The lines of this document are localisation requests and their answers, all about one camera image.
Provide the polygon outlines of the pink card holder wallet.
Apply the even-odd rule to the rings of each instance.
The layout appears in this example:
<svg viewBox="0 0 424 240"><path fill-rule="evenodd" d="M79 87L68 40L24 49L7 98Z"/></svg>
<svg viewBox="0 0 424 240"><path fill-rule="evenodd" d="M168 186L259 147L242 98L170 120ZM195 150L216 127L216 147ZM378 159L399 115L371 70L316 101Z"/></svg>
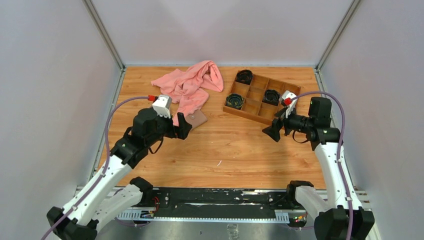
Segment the pink card holder wallet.
<svg viewBox="0 0 424 240"><path fill-rule="evenodd" d="M200 109L195 110L192 114L188 114L185 120L192 126L192 130L208 121L206 115Z"/></svg>

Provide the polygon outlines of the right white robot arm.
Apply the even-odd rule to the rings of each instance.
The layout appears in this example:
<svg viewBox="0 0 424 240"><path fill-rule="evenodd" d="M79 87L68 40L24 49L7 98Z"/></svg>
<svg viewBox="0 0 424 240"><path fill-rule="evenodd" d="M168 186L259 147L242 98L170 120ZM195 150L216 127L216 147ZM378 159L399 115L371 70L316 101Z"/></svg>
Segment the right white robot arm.
<svg viewBox="0 0 424 240"><path fill-rule="evenodd" d="M307 116L296 113L294 95L282 96L283 108L263 133L278 142L280 130L303 133L306 142L319 160L326 184L327 198L323 199L308 181L292 180L285 195L292 209L303 207L313 219L318 240L364 240L375 224L372 211L364 209L349 178L343 156L342 132L331 127L332 102L325 97L312 97Z"/></svg>

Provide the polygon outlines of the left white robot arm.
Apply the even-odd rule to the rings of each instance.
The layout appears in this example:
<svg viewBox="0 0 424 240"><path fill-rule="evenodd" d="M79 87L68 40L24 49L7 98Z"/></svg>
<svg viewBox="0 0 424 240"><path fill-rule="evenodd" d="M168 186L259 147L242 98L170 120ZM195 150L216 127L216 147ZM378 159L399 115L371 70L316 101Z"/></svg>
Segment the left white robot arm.
<svg viewBox="0 0 424 240"><path fill-rule="evenodd" d="M53 206L47 212L50 229L61 240L94 240L99 231L127 208L153 201L153 185L141 177L133 178L116 195L108 198L116 184L131 172L164 138L187 138L192 125L184 114L177 113L178 125L172 118L159 115L154 108L143 108L133 119L122 138L110 150L108 159L95 176L63 207Z"/></svg>

